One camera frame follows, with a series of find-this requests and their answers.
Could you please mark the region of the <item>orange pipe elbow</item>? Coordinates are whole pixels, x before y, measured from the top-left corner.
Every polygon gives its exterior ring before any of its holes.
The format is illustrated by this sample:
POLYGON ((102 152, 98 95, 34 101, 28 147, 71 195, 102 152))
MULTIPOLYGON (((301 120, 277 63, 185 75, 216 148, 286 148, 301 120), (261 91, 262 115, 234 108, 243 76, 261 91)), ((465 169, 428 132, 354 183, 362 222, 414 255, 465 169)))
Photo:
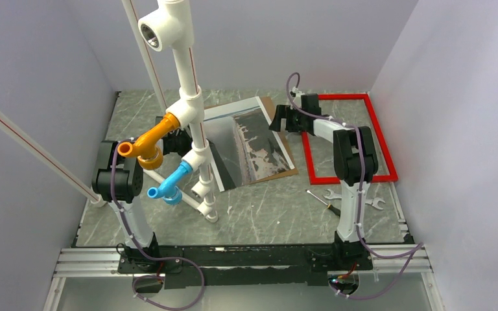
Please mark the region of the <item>orange pipe elbow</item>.
POLYGON ((135 157, 145 170, 156 170, 163 163, 162 151, 157 146, 158 141, 179 127, 179 120, 172 113, 166 113, 157 125, 138 137, 134 143, 119 143, 117 151, 125 158, 135 157))

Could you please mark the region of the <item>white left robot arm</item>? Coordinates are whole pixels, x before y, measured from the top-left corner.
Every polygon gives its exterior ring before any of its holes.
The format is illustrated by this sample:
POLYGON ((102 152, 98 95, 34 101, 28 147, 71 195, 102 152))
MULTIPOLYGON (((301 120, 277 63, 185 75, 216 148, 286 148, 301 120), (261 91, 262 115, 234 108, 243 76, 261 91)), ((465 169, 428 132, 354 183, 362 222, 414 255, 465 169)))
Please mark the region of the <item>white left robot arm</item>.
POLYGON ((120 223, 125 236, 120 254, 141 270, 151 272, 163 255, 141 206, 143 168, 136 159, 119 155, 118 145, 118 141, 100 142, 91 186, 112 207, 120 223))

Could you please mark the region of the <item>red picture frame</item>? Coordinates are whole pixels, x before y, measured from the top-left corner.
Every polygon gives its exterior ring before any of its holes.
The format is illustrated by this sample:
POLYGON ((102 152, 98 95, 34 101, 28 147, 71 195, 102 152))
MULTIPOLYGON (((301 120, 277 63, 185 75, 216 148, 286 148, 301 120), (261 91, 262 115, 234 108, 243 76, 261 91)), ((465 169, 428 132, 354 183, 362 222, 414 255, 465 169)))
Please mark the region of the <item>red picture frame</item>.
MULTIPOLYGON (((384 183, 384 182, 396 182, 398 180, 398 174, 394 166, 394 162, 391 158, 388 145, 383 136, 383 131, 380 127, 378 118, 375 114, 375 110, 372 101, 367 93, 333 93, 333 94, 319 94, 319 100, 362 100, 366 106, 367 112, 370 117, 370 121, 378 140, 378 145, 383 154, 383 159, 388 169, 388 174, 386 175, 375 175, 373 177, 374 183, 384 183)), ((314 161, 311 153, 311 145, 309 143, 308 134, 303 132, 301 134, 303 152, 305 156, 306 167, 308 171, 309 183, 311 185, 336 185, 340 181, 335 176, 316 176, 314 171, 314 161)))

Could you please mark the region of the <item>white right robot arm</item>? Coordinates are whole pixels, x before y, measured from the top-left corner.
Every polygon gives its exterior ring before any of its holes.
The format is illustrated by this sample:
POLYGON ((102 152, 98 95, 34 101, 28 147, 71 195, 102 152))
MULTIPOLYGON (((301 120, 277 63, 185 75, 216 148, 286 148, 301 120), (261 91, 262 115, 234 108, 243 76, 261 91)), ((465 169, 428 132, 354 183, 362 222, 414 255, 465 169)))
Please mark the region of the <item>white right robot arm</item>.
POLYGON ((366 194, 376 175, 379 162, 372 131, 355 126, 334 116, 324 115, 318 95, 287 92, 288 105, 277 105, 269 129, 307 132, 332 144, 333 167, 341 186, 340 220, 335 230, 331 260, 346 269, 358 257, 367 257, 364 241, 363 214, 366 194))

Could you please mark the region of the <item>blue pipe elbow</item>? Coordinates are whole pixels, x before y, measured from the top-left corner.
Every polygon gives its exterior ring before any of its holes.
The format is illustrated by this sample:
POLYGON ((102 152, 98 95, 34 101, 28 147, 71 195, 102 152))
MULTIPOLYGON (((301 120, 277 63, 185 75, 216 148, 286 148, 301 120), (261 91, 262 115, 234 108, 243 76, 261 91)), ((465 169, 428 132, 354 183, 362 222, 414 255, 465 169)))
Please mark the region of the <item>blue pipe elbow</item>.
POLYGON ((159 187, 149 188, 147 196, 151 199, 161 198, 168 205, 176 205, 180 203, 183 198, 183 194, 178 187, 178 182, 192 172, 192 166, 188 162, 182 161, 178 168, 160 183, 159 187))

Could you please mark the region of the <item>yellow black screwdriver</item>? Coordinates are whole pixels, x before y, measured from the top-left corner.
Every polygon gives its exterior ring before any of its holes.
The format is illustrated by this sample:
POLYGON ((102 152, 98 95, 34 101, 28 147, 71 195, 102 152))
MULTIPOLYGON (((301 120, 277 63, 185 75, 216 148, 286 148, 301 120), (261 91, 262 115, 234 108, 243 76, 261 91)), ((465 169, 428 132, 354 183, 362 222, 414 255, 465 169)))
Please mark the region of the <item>yellow black screwdriver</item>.
POLYGON ((335 206, 329 204, 329 203, 326 203, 324 200, 322 200, 321 198, 319 198, 317 195, 315 195, 314 193, 312 193, 310 190, 306 189, 305 190, 306 193, 308 193, 309 195, 311 195, 312 197, 314 197, 316 200, 318 200, 320 203, 324 204, 326 206, 326 209, 331 211, 333 214, 335 214, 337 217, 340 217, 340 210, 337 209, 335 206))

